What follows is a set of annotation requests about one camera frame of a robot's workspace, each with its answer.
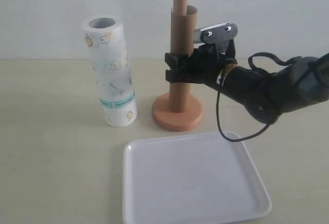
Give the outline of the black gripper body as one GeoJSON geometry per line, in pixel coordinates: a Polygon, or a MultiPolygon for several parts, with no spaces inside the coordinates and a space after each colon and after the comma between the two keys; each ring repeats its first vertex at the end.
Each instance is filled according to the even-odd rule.
{"type": "Polygon", "coordinates": [[[215,82],[224,66],[236,63],[234,41],[219,44],[203,44],[191,55],[179,58],[179,81],[205,84],[215,82]]]}

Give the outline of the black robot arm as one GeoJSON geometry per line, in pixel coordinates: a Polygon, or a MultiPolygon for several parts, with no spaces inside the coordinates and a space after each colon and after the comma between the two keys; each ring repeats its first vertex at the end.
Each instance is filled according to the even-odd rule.
{"type": "Polygon", "coordinates": [[[328,101],[328,55],[280,60],[268,52],[248,58],[249,68],[237,64],[233,40],[203,44],[191,55],[166,53],[170,83],[204,84],[242,104],[263,124],[301,108],[328,101]]]}

